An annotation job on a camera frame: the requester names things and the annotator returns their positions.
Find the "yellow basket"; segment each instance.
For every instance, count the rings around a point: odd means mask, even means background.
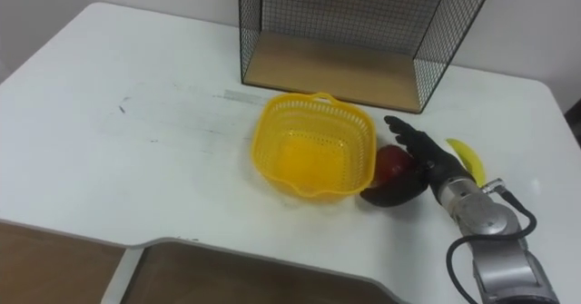
[[[287,93],[266,104],[251,157],[280,191],[326,201],[369,186],[375,152],[375,127],[362,110],[326,93]]]

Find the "black cable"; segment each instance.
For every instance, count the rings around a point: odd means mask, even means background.
[[[527,227],[524,228],[523,230],[512,233],[512,234],[508,234],[508,235],[470,235],[470,236],[465,236],[465,237],[459,238],[459,239],[455,240],[454,242],[452,242],[452,244],[450,244],[450,246],[448,247],[448,251],[446,253],[446,269],[448,270],[448,275],[450,276],[450,279],[452,280],[454,287],[456,287],[456,290],[460,293],[460,295],[462,295],[462,297],[469,304],[478,304],[478,303],[474,299],[472,299],[472,297],[466,292],[464,287],[462,287],[462,285],[460,284],[458,277],[456,277],[456,273],[454,272],[454,267],[452,266],[452,256],[454,255],[454,251],[459,246],[461,246],[467,242],[471,242],[471,241],[478,241],[478,240],[485,240],[485,241],[489,241],[489,240],[492,240],[492,241],[520,240],[520,239],[523,239],[526,236],[528,236],[537,227],[537,218],[535,217],[535,215],[533,213],[531,213],[529,210],[527,210],[520,203],[520,201],[517,200],[517,198],[513,195],[513,193],[511,193],[510,191],[508,191],[504,187],[496,188],[495,192],[497,192],[500,195],[500,197],[502,197],[503,200],[508,202],[508,204],[510,204],[513,208],[515,208],[517,211],[519,211],[524,216],[526,216],[528,218],[529,223],[528,223]]]

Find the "wooden base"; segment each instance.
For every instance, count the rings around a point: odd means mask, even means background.
[[[244,83],[419,113],[413,60],[362,47],[262,32]]]

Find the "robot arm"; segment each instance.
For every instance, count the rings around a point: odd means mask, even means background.
[[[529,217],[524,230],[512,210],[492,201],[488,196],[492,192],[498,192]],[[463,290],[451,266],[454,250],[464,243],[472,250],[474,278],[484,304],[558,304],[547,275],[528,251],[524,238],[534,230],[537,221],[501,180],[481,190],[470,179],[452,179],[440,187],[437,198],[464,235],[450,246],[446,264],[452,281],[468,302],[476,303]]]
[[[484,304],[558,304],[547,275],[528,251],[525,240],[537,220],[506,189],[504,182],[496,180],[480,189],[460,162],[424,132],[396,117],[387,116],[385,121],[398,135],[397,141],[407,146],[418,168],[413,178],[406,176],[405,180],[365,190],[361,197],[375,205],[394,206],[413,199],[429,186],[463,235],[448,248],[446,263],[452,282],[468,303],[476,301],[462,288],[452,267],[454,250],[465,243],[472,251],[474,277]],[[522,230],[517,215],[489,197],[493,192],[526,215],[529,225]],[[385,200],[390,198],[388,193],[397,200]]]

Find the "red apple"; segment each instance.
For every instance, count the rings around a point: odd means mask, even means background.
[[[396,145],[387,145],[379,149],[375,160],[375,178],[377,183],[389,181],[402,172],[413,167],[414,160],[409,154]]]

